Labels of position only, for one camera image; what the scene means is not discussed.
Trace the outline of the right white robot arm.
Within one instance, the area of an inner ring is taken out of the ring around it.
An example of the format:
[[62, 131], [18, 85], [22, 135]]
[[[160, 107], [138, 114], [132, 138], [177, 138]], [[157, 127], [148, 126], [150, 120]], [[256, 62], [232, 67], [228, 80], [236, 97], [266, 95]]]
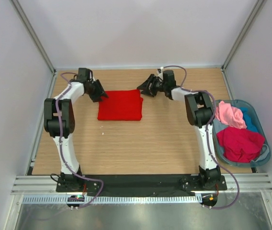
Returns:
[[185, 103], [187, 120], [194, 127], [200, 151], [199, 186], [205, 190], [214, 187], [221, 179], [221, 170], [214, 151], [215, 109], [209, 93], [178, 86], [174, 72], [161, 69], [158, 75], [151, 74], [137, 89], [141, 94], [151, 97], [155, 97], [158, 92], [163, 92], [168, 99]]

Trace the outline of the red t shirt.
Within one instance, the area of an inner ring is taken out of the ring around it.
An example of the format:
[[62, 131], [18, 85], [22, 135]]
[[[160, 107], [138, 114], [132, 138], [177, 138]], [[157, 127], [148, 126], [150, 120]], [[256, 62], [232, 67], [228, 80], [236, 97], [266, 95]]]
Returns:
[[106, 91], [108, 98], [99, 102], [99, 121], [140, 121], [142, 103], [140, 90]]

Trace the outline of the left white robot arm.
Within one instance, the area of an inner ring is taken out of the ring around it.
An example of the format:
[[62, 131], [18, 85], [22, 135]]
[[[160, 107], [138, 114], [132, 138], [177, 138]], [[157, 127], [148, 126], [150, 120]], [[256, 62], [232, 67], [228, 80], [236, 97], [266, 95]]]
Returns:
[[94, 103], [101, 102], [108, 95], [88, 68], [79, 68], [77, 73], [64, 72], [60, 76], [67, 82], [67, 87], [57, 96], [44, 100], [44, 130], [55, 142], [61, 163], [56, 191], [78, 192], [92, 184], [94, 192], [101, 192], [104, 182], [84, 176], [76, 158], [73, 144], [76, 125], [73, 104], [85, 94]]

